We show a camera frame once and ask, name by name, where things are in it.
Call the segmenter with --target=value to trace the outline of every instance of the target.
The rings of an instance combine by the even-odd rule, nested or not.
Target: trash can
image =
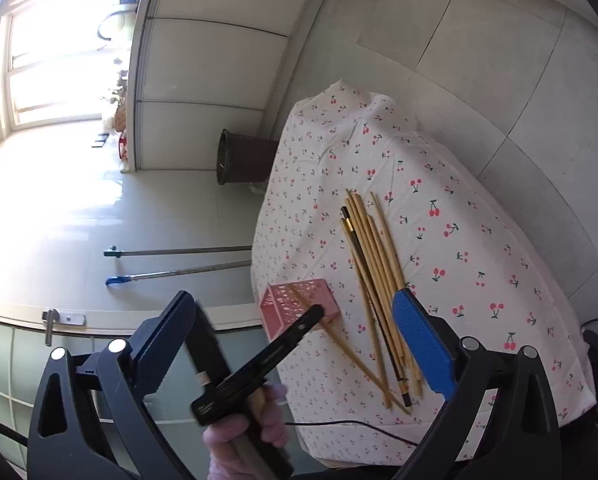
[[[279,143],[275,140],[257,139],[221,133],[217,152],[217,182],[263,182],[272,171]]]

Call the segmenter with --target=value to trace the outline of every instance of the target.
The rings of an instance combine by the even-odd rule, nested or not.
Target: pink plastic holder
[[[322,278],[305,282],[268,285],[259,303],[259,311],[266,334],[271,341],[305,312],[301,301],[288,285],[294,286],[297,293],[301,294],[308,304],[320,304],[325,311],[323,320],[329,321],[339,313],[339,306],[332,297],[328,283]]]

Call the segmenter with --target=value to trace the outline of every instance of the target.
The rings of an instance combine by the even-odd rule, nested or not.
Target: floor
[[[282,105],[393,97],[492,192],[581,320],[598,316],[598,30],[553,0],[325,0]],[[275,125],[281,132],[283,120]]]
[[[205,306],[252,303],[247,267],[108,286],[108,276],[247,260],[249,253],[105,258],[120,250],[252,243],[262,197],[213,171],[120,174],[100,124],[27,130],[0,145],[0,306],[160,310],[181,289]]]

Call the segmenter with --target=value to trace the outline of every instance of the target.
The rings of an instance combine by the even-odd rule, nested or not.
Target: silver screw
[[[54,361],[58,361],[59,359],[63,359],[64,355],[65,355],[65,348],[59,347],[59,348],[55,348],[54,350],[52,350],[50,357]]]
[[[475,351],[479,348],[479,341],[477,341],[477,339],[475,339],[474,337],[465,337],[462,339],[461,345],[466,350]]]
[[[108,345],[108,350],[113,354],[118,354],[125,348],[126,344],[125,339],[115,339]]]
[[[524,355],[529,359],[534,359],[537,357],[537,350],[532,346],[524,346]]]

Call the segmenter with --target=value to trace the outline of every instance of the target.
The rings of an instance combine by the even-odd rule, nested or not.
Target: tablecloth
[[[404,276],[429,313],[488,349],[537,348],[565,424],[595,403],[586,345],[566,297],[519,227],[448,150],[414,133],[390,97],[340,81],[295,105],[284,127],[253,241],[253,288],[324,278],[341,309],[336,327],[376,370],[349,247],[345,189],[381,201]],[[384,361],[388,357],[384,351]],[[391,389],[398,393],[391,370]],[[425,386],[412,414],[381,404],[377,387],[323,330],[279,365],[297,421],[354,419],[418,442],[443,403]],[[458,458],[484,432],[487,392]],[[412,447],[363,426],[302,427],[311,455],[402,464]]]

